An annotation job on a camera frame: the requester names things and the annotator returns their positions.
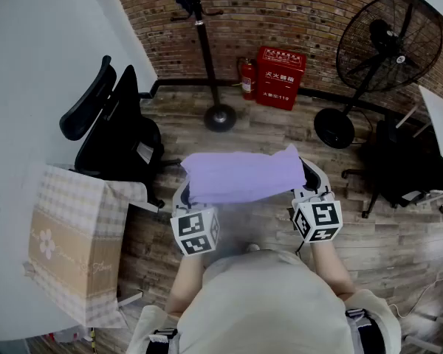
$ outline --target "person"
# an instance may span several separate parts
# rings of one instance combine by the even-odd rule
[[[222,258],[206,271],[202,255],[183,257],[165,311],[143,308],[127,353],[398,354],[400,325],[385,300],[354,285],[331,241],[311,249],[316,273],[285,251]],[[178,319],[170,333],[168,317]]]

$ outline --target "black office chair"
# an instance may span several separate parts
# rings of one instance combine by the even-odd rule
[[[379,194],[397,208],[419,201],[431,190],[443,190],[443,158],[424,152],[412,136],[395,125],[391,115],[377,123],[376,144],[364,150],[366,170],[341,173],[343,178],[350,174],[373,178],[373,195],[363,218],[369,216]]]
[[[148,202],[162,208],[164,201],[156,199],[152,183],[161,168],[180,160],[161,161],[161,134],[154,121],[141,115],[133,66],[126,67],[112,90],[117,74],[110,60],[103,57],[97,77],[59,126],[67,139],[79,140],[93,125],[75,158],[75,171],[110,181],[142,182]]]

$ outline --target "fan base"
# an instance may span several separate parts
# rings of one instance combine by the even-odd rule
[[[214,105],[205,112],[205,127],[216,133],[230,130],[236,123],[236,112],[228,105]]]
[[[332,148],[348,147],[354,140],[354,126],[346,114],[336,109],[323,109],[315,117],[315,132]]]

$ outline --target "wooden floor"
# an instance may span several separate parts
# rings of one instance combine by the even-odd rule
[[[397,304],[405,315],[427,285],[443,279],[443,215],[436,203],[394,210],[380,198],[369,218],[361,218],[371,185],[357,176],[348,180],[340,176],[344,169],[364,166],[361,145],[332,149],[318,139],[313,128],[320,109],[341,105],[299,96],[293,111],[282,111],[242,100],[237,88],[221,88],[221,98],[238,113],[238,122],[228,133],[212,133],[203,125],[203,114],[211,104],[207,88],[160,88],[154,100],[143,102],[143,115],[152,118],[161,130],[164,159],[183,159],[191,153],[208,151],[272,154],[293,143],[302,157],[326,172],[336,199],[341,201],[344,227],[334,244],[361,288],[369,288],[389,304]],[[375,129],[382,117],[364,112]],[[370,132],[367,120],[356,111],[351,112],[351,119],[357,132],[355,142],[365,141]],[[432,133],[423,139],[434,143]],[[120,262],[120,289],[122,294],[141,289],[143,299],[123,309],[129,329],[97,330],[99,353],[124,353],[143,305],[165,303],[181,257],[169,224],[171,198],[184,177],[178,167],[169,167],[158,175],[156,193],[166,201],[166,208],[158,215],[130,209]],[[292,194],[286,192],[256,203],[221,206],[221,250],[232,242],[296,250],[301,240],[286,210],[291,200]],[[301,255],[311,266],[308,247]],[[443,281],[425,294],[414,313],[400,320],[404,335],[442,343],[443,325],[431,322],[426,315],[443,315]],[[87,343],[53,344],[46,338],[29,339],[28,343],[32,353],[91,352]],[[422,353],[409,345],[402,352]]]

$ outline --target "fire extinguisher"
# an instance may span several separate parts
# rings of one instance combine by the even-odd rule
[[[241,88],[243,89],[243,98],[254,100],[256,98],[256,67],[254,60],[238,58],[237,69]]]

